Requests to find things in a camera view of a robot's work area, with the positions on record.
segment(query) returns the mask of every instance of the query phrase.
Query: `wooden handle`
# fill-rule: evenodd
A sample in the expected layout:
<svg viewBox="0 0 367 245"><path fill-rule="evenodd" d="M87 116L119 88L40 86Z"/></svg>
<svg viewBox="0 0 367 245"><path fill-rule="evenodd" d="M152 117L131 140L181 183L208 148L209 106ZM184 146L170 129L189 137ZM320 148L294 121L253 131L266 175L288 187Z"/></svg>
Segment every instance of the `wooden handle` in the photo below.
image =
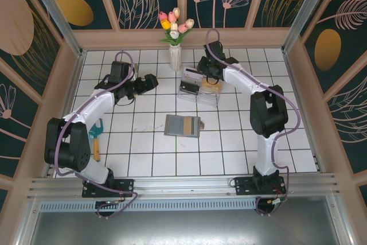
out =
<svg viewBox="0 0 367 245"><path fill-rule="evenodd" d="M93 158L97 162L100 161L100 157L99 157L99 144L98 144L98 139L97 138L94 138L94 140L93 140Z"/></svg>

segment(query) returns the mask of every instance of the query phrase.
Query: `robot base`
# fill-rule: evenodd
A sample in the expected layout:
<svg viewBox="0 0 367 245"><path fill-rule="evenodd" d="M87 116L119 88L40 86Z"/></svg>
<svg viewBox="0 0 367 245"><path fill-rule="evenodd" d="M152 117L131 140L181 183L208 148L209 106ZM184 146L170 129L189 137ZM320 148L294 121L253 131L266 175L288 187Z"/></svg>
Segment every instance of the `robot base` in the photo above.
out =
<svg viewBox="0 0 367 245"><path fill-rule="evenodd" d="M237 195L276 195L276 189L283 194L286 193L284 178L279 176L278 170L270 175L262 176L253 167L252 177L236 177L234 181Z"/></svg>

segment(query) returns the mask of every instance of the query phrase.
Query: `small object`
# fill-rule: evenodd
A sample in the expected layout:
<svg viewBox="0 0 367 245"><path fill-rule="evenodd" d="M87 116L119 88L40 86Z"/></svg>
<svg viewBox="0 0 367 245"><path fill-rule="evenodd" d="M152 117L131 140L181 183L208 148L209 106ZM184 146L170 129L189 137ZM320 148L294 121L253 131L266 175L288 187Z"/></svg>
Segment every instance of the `small object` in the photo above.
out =
<svg viewBox="0 0 367 245"><path fill-rule="evenodd" d="M200 117L167 115L165 135L199 138Z"/></svg>
<svg viewBox="0 0 367 245"><path fill-rule="evenodd" d="M97 162L100 161L99 156L99 144L97 136L103 132L103 122L102 119L99 119L97 122L99 122L100 127L97 127L96 123L92 126L91 130L89 131L89 134L93 136L93 158Z"/></svg>

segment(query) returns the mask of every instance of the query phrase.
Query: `enclosure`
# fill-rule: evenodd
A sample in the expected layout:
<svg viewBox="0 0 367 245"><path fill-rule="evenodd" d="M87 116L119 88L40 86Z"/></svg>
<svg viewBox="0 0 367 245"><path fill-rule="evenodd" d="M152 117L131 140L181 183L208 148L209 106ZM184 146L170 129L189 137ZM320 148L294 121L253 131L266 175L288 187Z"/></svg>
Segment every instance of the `enclosure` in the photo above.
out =
<svg viewBox="0 0 367 245"><path fill-rule="evenodd" d="M365 0L0 5L1 244L64 244L66 231L70 244L367 242ZM299 128L278 143L276 162L290 170L289 194L270 218L253 210L261 195L239 196L231 185L254 173L259 149L249 95L226 82L217 107L177 95L182 70L170 68L159 17L175 7L179 24L194 19L181 42L184 68L198 67L206 34L216 28L225 57L238 60L261 83L280 85L301 115ZM209 41L216 39L209 35ZM101 116L100 164L119 180L132 180L139 194L112 223L94 213L99 201L116 197L83 198L82 180L57 175L44 152L50 119L88 100L113 61L130 62L116 55L121 50L132 57L137 77L153 74L158 86L132 102L121 99ZM289 104L286 109L290 131L297 111ZM165 135L167 115L200 117L200 137ZM280 174L287 178L285 169ZM106 231L112 233L108 238Z"/></svg>

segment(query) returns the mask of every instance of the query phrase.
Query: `white tiled floor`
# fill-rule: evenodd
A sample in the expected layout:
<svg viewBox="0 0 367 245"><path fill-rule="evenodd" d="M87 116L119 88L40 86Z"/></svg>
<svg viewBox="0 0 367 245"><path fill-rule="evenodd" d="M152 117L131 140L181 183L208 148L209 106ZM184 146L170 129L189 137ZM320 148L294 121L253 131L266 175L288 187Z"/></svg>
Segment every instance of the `white tiled floor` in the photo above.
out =
<svg viewBox="0 0 367 245"><path fill-rule="evenodd" d="M117 51L87 53L73 109L85 101L93 87L110 72ZM249 97L229 84L223 86L218 108L177 99L181 74L169 68L168 50L129 51L139 63L138 75L158 76L157 89L141 95L129 106L117 106L103 115L104 133L98 139L101 162L117 177L200 176L252 173L257 155L257 136L249 122ZM196 66L204 50L183 50L185 65ZM295 102L280 49L226 49L242 66L265 83L279 84ZM127 61L119 56L118 60ZM118 104L129 103L122 99ZM296 123L289 109L286 128ZM164 136L167 114L197 115L205 123L200 138ZM279 141L278 164L291 172L316 172L303 124Z"/></svg>

